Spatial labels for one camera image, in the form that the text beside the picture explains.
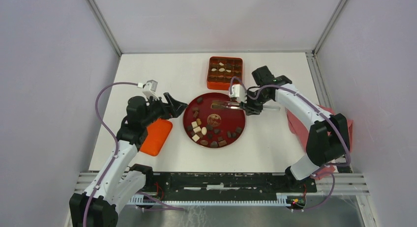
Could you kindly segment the metal tongs with white handle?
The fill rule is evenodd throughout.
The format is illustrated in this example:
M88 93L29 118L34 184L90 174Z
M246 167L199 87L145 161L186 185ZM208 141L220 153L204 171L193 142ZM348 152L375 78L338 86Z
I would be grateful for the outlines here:
M220 110L220 109L244 110L243 106L241 106L239 102L218 101L218 100L212 101L210 108L214 110ZM281 107L264 105L262 106L262 110L280 111Z

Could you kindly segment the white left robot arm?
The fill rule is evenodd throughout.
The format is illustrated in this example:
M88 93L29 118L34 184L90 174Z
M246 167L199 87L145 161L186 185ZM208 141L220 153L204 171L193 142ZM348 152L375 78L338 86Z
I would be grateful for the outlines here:
M128 100L126 116L114 136L112 154L87 188L70 198L73 226L115 227L120 211L135 193L154 187L152 167L135 164L129 171L126 168L146 140L147 128L158 119L179 117L188 106L167 92L163 95L165 102L153 96Z

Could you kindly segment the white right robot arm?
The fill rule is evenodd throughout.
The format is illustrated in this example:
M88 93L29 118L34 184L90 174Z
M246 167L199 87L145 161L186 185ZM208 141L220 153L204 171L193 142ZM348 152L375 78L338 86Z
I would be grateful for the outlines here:
M229 97L239 102L246 115L259 115L264 104L273 100L291 112L307 129L305 155L285 171L284 186L291 192L298 191L304 180L314 177L326 167L348 167L351 163L348 120L342 114L330 112L304 97L292 81L282 75L275 77L267 66L252 72L257 85L250 91L233 77Z

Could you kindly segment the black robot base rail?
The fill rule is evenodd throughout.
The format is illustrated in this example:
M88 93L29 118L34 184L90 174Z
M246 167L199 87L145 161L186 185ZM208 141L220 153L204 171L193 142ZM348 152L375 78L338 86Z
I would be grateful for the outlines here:
M312 178L297 181L285 173L155 172L138 164L130 171L146 176L142 192L163 201L273 201L278 193L317 192Z

